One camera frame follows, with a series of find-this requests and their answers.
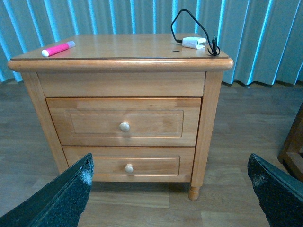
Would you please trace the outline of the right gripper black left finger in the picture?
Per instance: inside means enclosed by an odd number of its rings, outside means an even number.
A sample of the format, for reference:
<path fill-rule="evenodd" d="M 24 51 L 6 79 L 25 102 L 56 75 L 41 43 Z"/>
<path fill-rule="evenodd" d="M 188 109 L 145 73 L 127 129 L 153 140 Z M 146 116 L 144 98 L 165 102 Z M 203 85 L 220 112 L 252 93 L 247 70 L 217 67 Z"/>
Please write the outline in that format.
<path fill-rule="evenodd" d="M 2 227 L 76 227 L 92 188 L 88 153 L 29 199 L 0 218 Z"/>

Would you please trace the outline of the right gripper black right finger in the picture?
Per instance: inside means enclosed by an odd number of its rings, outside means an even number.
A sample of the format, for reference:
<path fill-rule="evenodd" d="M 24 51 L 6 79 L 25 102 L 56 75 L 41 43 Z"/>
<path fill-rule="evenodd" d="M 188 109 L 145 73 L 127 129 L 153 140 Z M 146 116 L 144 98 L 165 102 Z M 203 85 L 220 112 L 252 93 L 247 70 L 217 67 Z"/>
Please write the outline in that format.
<path fill-rule="evenodd" d="M 248 176 L 271 227 L 303 225 L 303 183 L 256 154 L 248 160 Z"/>

